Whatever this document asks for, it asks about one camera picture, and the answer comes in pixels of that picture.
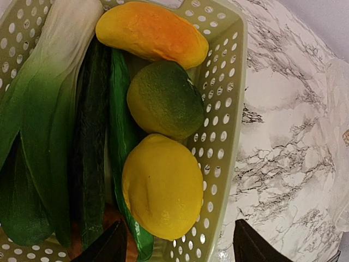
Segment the green lime toy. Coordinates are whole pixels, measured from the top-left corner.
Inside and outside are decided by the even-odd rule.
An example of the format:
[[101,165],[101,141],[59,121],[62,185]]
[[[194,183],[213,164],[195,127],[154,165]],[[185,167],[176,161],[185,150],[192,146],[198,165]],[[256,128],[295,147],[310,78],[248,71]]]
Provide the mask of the green lime toy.
[[194,134],[205,119],[200,92],[174,61],[154,62],[139,70],[129,86],[127,104],[146,133],[174,140]]

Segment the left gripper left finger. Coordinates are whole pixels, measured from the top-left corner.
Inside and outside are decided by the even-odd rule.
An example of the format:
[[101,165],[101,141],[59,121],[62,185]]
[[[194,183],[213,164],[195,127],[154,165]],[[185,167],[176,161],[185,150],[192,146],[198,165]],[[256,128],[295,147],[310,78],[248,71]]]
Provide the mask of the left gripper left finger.
[[77,223],[71,225],[70,261],[126,261],[128,233],[122,220],[111,224],[85,251]]

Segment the orange yellow mango toy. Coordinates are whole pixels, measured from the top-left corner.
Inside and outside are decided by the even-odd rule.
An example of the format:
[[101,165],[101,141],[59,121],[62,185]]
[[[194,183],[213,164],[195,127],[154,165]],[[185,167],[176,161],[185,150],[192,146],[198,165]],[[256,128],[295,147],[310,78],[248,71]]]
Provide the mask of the orange yellow mango toy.
[[186,19],[158,5],[128,2],[105,12],[95,33],[106,46],[125,50],[145,60],[175,61],[184,69],[199,66],[209,44]]

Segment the green perforated plastic basket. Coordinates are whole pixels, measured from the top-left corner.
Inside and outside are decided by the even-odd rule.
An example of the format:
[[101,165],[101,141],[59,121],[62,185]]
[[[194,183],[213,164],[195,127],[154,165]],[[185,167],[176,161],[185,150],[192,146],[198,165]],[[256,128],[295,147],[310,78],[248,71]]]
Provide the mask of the green perforated plastic basket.
[[[36,46],[54,1],[11,1],[1,15],[1,96]],[[229,1],[145,1],[162,5],[192,23],[206,37],[205,61],[189,70],[200,90],[206,118],[183,142],[203,173],[204,195],[193,228],[176,241],[155,238],[148,261],[218,261],[214,249],[227,208],[244,107],[247,22]],[[55,236],[41,247],[4,251],[7,261],[69,261]]]

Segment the clear zip top bag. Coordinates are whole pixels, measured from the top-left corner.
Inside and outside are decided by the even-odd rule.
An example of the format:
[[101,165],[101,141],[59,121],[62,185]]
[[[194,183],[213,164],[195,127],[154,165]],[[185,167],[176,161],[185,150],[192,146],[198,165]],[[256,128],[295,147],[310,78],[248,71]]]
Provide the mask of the clear zip top bag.
[[326,68],[327,144],[335,166],[329,212],[336,228],[348,232],[348,63],[334,58]]

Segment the yellow lemon toy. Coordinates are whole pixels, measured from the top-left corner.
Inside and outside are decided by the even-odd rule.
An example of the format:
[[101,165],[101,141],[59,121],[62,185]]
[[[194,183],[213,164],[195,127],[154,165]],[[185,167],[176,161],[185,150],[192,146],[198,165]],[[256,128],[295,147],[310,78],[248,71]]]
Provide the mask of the yellow lemon toy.
[[200,214],[203,175],[184,145],[151,134],[128,155],[122,191],[139,225],[158,238],[172,241],[185,235]]

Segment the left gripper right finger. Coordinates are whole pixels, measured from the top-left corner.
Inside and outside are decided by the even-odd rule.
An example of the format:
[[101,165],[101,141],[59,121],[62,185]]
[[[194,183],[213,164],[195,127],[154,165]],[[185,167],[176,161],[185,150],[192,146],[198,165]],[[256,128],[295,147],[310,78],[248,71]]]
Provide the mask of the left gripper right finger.
[[235,221],[234,258],[236,262],[292,262],[243,219]]

